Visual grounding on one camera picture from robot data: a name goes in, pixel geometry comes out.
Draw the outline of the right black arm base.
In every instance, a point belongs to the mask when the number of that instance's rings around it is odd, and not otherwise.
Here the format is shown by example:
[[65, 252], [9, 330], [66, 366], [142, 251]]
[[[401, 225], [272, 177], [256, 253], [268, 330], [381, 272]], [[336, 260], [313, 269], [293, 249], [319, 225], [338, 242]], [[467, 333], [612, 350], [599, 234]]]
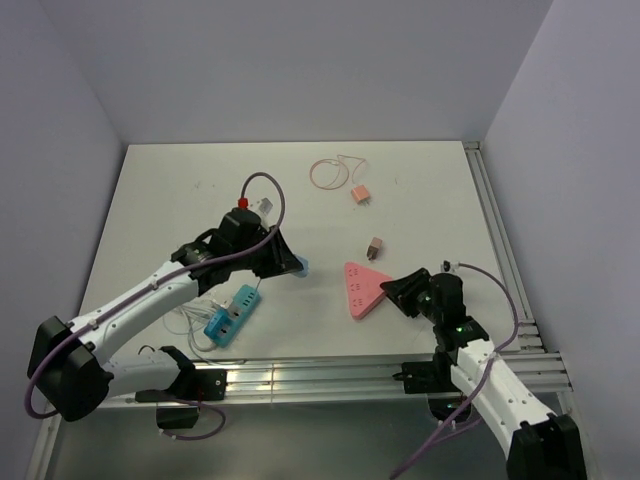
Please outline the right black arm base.
[[401, 382], [407, 395], [425, 395], [431, 415], [444, 422], [466, 399], [451, 381], [450, 364], [435, 355], [429, 361], [404, 362], [392, 378]]

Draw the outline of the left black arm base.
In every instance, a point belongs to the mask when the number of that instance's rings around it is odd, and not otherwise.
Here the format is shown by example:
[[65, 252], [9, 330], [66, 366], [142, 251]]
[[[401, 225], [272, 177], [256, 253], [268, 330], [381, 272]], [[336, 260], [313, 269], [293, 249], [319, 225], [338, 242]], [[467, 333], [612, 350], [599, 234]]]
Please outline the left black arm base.
[[[211, 402], [224, 399], [226, 374], [224, 369], [195, 369], [182, 375], [168, 389], [160, 390], [158, 402], [179, 404], [179, 407], [156, 408], [155, 419], [160, 432], [183, 441], [202, 440], [220, 433], [226, 426], [227, 416]], [[180, 433], [180, 430], [193, 429], [206, 414], [219, 418], [212, 431], [195, 435]]]

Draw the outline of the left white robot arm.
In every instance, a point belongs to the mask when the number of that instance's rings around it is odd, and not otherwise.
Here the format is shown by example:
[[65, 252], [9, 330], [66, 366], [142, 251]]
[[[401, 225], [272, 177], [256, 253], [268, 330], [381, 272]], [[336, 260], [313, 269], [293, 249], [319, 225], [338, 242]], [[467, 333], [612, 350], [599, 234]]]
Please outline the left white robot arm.
[[32, 405], [35, 391], [68, 422], [129, 393], [156, 391], [161, 399], [192, 399], [196, 367], [178, 348], [161, 347], [131, 360], [117, 360], [115, 354], [153, 322], [225, 283], [234, 272], [267, 279], [306, 270], [277, 225], [267, 227], [259, 214], [233, 208], [218, 227], [180, 246], [155, 273], [117, 299], [68, 322], [56, 316], [45, 320], [36, 331], [27, 369], [27, 414], [41, 416]]

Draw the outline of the pink USB charger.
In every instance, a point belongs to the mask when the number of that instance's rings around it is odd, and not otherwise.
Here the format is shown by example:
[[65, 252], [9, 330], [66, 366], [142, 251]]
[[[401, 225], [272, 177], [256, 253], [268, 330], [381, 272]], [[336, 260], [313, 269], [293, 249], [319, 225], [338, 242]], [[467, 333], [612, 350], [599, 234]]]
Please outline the pink USB charger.
[[357, 205], [368, 205], [371, 200], [371, 194], [366, 186], [356, 185], [350, 191], [354, 202]]

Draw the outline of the brown small plug adapter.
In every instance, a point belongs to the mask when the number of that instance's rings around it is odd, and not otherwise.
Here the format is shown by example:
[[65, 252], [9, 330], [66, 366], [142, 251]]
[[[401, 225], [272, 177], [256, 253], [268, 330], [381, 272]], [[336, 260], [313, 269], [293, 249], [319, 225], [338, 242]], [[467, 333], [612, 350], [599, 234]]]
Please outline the brown small plug adapter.
[[383, 240], [378, 237], [373, 237], [369, 243], [366, 251], [366, 258], [369, 261], [375, 261], [383, 250]]

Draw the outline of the teal power strip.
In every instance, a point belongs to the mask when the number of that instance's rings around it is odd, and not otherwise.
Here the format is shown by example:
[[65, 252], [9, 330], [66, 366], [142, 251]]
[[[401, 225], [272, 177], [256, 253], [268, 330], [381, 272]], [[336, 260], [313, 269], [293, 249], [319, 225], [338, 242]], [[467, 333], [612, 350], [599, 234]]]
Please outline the teal power strip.
[[228, 327], [227, 334], [218, 342], [213, 342], [205, 334], [204, 335], [215, 345], [216, 348], [227, 348], [243, 328], [246, 321], [254, 313], [260, 302], [261, 295], [259, 291], [249, 285], [243, 285], [236, 292], [227, 307], [219, 308], [226, 309], [229, 314], [230, 325]]

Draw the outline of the blue square plug adapter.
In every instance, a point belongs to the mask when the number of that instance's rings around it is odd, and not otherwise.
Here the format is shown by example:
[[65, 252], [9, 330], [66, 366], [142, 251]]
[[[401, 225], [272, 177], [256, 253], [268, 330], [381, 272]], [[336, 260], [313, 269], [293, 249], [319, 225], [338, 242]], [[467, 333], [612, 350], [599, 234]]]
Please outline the blue square plug adapter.
[[204, 328], [204, 334], [213, 342], [220, 341], [228, 332], [230, 325], [229, 314], [222, 308], [215, 312]]

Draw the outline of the aluminium rail frame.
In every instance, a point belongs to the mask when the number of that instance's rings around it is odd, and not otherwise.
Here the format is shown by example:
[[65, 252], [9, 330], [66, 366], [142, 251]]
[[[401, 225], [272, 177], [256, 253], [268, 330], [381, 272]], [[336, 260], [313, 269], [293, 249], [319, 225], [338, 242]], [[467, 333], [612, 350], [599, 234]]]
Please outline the aluminium rail frame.
[[[364, 185], [368, 205], [351, 189]], [[386, 297], [364, 319], [348, 308], [344, 265], [397, 280], [458, 261], [464, 304], [532, 392], [552, 357], [521, 352], [516, 305], [498, 279], [500, 260], [468, 153], [459, 141], [284, 142], [132, 145], [125, 155], [79, 316], [125, 294], [182, 245], [220, 225], [241, 197], [268, 198], [262, 217], [277, 225], [305, 278], [260, 279], [237, 271], [223, 284], [165, 314], [115, 359], [178, 348], [196, 369], [224, 369], [224, 399], [302, 403], [404, 396], [392, 376], [436, 351], [433, 324], [405, 316]], [[373, 237], [383, 240], [375, 261]], [[243, 286], [261, 302], [227, 348], [204, 335], [208, 321]]]

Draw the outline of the pink triangular power strip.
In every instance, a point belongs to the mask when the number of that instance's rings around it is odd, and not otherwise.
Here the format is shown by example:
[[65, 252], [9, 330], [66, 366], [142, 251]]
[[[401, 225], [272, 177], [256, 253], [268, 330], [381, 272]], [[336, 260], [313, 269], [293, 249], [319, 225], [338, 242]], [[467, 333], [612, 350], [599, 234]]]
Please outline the pink triangular power strip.
[[392, 278], [377, 270], [354, 263], [346, 262], [344, 277], [348, 308], [354, 320], [364, 319], [386, 297], [380, 287]]

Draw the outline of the light blue USB charger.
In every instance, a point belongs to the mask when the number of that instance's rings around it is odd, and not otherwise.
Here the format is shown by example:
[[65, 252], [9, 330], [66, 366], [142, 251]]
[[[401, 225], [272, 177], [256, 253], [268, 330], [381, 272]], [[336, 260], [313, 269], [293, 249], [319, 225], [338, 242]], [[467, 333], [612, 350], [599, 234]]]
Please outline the light blue USB charger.
[[301, 268], [294, 272], [293, 275], [297, 278], [305, 278], [309, 273], [309, 263], [302, 256], [296, 255], [295, 258], [300, 263]]

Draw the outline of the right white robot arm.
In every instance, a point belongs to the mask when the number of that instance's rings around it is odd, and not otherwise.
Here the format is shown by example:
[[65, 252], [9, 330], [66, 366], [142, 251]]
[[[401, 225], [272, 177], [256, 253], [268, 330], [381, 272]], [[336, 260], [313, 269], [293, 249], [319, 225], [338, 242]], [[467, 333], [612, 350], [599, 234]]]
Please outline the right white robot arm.
[[[578, 425], [567, 414], [555, 414], [511, 370], [501, 352], [515, 338], [495, 344], [468, 315], [463, 281], [449, 262], [435, 275], [421, 268], [380, 287], [405, 316], [430, 320], [437, 343], [430, 360], [403, 363], [395, 380], [402, 382], [407, 394], [458, 392], [462, 396], [460, 403], [449, 407], [429, 404], [438, 426], [391, 478], [399, 478], [436, 445], [473, 428], [472, 414], [499, 442], [509, 478], [586, 478]], [[459, 416], [467, 420], [459, 422]]]

